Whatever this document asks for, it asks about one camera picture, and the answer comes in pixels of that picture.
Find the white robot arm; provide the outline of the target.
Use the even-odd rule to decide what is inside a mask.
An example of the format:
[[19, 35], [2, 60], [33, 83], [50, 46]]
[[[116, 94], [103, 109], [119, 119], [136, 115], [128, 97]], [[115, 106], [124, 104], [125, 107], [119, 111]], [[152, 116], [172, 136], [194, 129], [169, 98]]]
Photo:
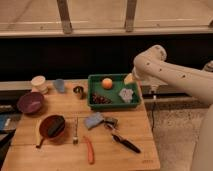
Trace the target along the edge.
[[190, 171], [213, 171], [213, 72], [166, 62], [161, 45], [151, 46], [133, 60], [133, 70], [124, 82], [156, 77], [209, 105], [195, 146]]

